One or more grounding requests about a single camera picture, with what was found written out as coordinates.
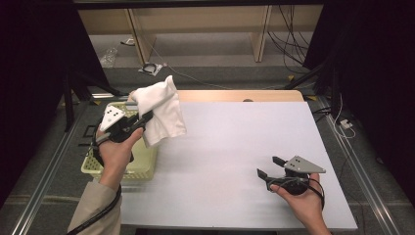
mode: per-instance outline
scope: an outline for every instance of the yellow basket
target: yellow basket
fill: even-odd
[[[125,111],[127,117],[137,114],[137,110],[131,110],[134,108],[129,108],[125,105],[125,102],[109,103],[109,105]],[[134,161],[127,166],[122,181],[151,180],[156,165],[157,148],[146,148],[144,140],[140,139],[133,146],[132,154],[134,156]],[[81,171],[83,173],[89,173],[94,178],[99,179],[101,178],[103,169],[104,168],[100,163],[93,157],[92,148],[89,148],[85,160],[83,161]]]

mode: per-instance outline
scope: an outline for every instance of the basket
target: basket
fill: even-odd
[[[130,117],[137,114],[137,106],[128,106],[129,103],[114,102],[109,105],[115,106],[118,109],[125,111],[125,115]],[[134,181],[134,180],[151,180],[154,175],[157,148],[146,148],[144,140],[141,138],[132,148],[132,154],[134,161],[128,164],[122,181]],[[86,153],[85,160],[83,161],[81,171],[83,173],[89,173],[94,178],[101,178],[103,167],[93,156],[92,148],[89,148]]]

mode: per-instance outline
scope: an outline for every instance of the floor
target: floor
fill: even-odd
[[[279,38],[287,38],[287,33],[277,33]],[[298,36],[300,46],[306,47],[305,41],[310,40],[312,32],[302,34],[305,40]],[[116,47],[114,68],[123,70],[123,74],[131,77],[117,77],[116,70],[106,69],[111,77],[111,83],[120,84],[128,79],[136,79],[137,70],[141,68],[138,63],[135,48],[119,44],[125,41],[129,35],[91,36],[91,41],[99,59],[105,56],[108,49]],[[296,59],[301,56],[296,48],[287,47],[287,52]],[[220,72],[240,72],[240,70],[254,71],[263,74],[271,68],[281,70],[278,81],[256,84],[257,89],[274,89],[276,86],[287,84],[290,78],[298,78],[306,69],[276,49],[276,46],[268,36],[265,44],[264,55],[261,63],[254,61],[251,43],[244,33],[197,33],[197,34],[163,34],[159,35],[155,52],[150,59],[151,63],[168,65],[171,70],[185,73],[192,77],[194,83],[183,82],[186,89],[198,87],[199,89],[238,88],[238,80],[229,81],[225,85],[211,78],[198,76],[196,68],[202,71],[204,68],[217,68]],[[312,94],[313,80],[297,87],[302,94]],[[317,111],[328,107],[329,101],[325,97],[317,100],[307,100],[310,109]],[[99,114],[100,109],[88,105],[76,107],[78,116],[87,112],[88,115]],[[71,213],[76,206],[81,191],[79,187],[68,182],[67,175],[76,174],[74,180],[83,182],[89,180],[86,175],[79,173],[79,167],[84,156],[84,144],[88,144],[88,138],[84,137],[83,129],[75,130],[73,136],[63,133],[65,126],[65,107],[60,105],[56,110],[56,119],[51,123],[47,136],[43,137],[43,144],[39,146],[36,156],[31,160],[14,191],[10,195],[5,206],[0,211],[0,234],[62,234],[71,218]],[[407,201],[405,195],[394,182],[388,170],[376,161],[376,153],[365,138],[364,128],[353,115],[344,110],[343,115],[354,124],[355,137],[341,138],[333,128],[330,117],[315,114],[316,124],[321,133],[329,157],[341,181],[347,201],[359,227],[356,231],[336,232],[335,234],[410,234],[415,231],[415,210]],[[89,122],[81,119],[80,126],[86,126]],[[345,130],[345,135],[352,134]],[[70,141],[69,146],[63,145],[63,139]],[[56,158],[60,153],[65,153],[71,148],[70,156],[63,160]],[[25,216],[27,210],[34,212],[34,217]],[[150,234],[201,234],[200,231],[182,230],[151,230]],[[135,229],[123,226],[122,234],[135,234]],[[251,231],[225,231],[219,234],[275,234],[275,232],[251,232]],[[278,234],[306,234],[304,231],[281,231]]]

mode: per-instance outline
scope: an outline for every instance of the beige sleeve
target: beige sleeve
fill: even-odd
[[[98,182],[89,182],[73,214],[68,231],[101,212],[113,201],[115,195],[113,189]],[[109,213],[79,234],[119,234],[121,201],[122,198]]]

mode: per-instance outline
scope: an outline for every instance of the gray floor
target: gray floor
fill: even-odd
[[[304,35],[309,40],[312,33]],[[128,37],[129,35],[91,36],[99,58],[104,56],[108,48],[116,47],[118,52],[115,57],[115,68],[105,69],[105,72],[110,84],[124,91],[153,84],[163,80],[169,74],[175,77],[178,89],[219,89],[217,85],[231,89],[273,89],[287,84],[289,75],[300,76],[300,73],[290,70],[305,71],[297,67],[293,61],[286,60],[284,63],[286,58],[275,49],[269,38],[262,62],[255,63],[249,37],[244,33],[166,34],[158,37],[155,45],[158,53],[153,53],[150,62],[166,63],[174,70],[163,68],[158,76],[149,76],[137,71],[141,66],[138,64],[135,48],[118,45],[120,40]],[[302,94],[312,94],[310,89],[312,82],[310,80],[300,86],[299,90]],[[324,99],[307,102],[311,111],[325,105]],[[83,137],[84,131],[88,125],[95,124],[93,117],[98,117],[102,113],[104,104],[105,102],[99,105],[90,103],[86,106],[85,104],[75,106],[75,113],[82,115],[83,118],[74,130],[68,150],[59,163],[51,184],[46,189],[46,196],[39,205],[36,217],[28,222],[30,226],[26,234],[64,234],[66,232],[83,187],[87,181],[91,180],[89,175],[80,172],[87,150],[83,144],[89,142],[88,137]],[[412,234],[415,231],[414,208],[388,170],[376,161],[376,153],[365,137],[364,128],[358,120],[352,118],[351,114],[346,111],[344,114],[352,119],[353,130],[356,132],[356,136],[348,142],[370,176],[377,194],[391,214],[393,223],[401,232],[400,234]],[[335,234],[388,234],[384,232],[382,221],[380,222],[371,201],[368,201],[363,188],[356,179],[349,164],[349,156],[339,144],[330,121],[328,117],[323,117],[316,124],[358,224],[356,231],[336,232]],[[38,182],[64,137],[64,129],[65,107],[60,105],[57,107],[54,122],[49,126],[48,134],[43,137],[42,145],[39,146],[36,155],[24,170],[9,200],[0,211],[0,234],[12,234],[30,196],[35,192]],[[135,229],[122,226],[122,234],[135,234]],[[151,230],[150,234],[201,234],[201,232]],[[219,234],[265,235],[275,234],[275,232],[222,231]],[[282,231],[278,234],[306,233],[305,231]]]

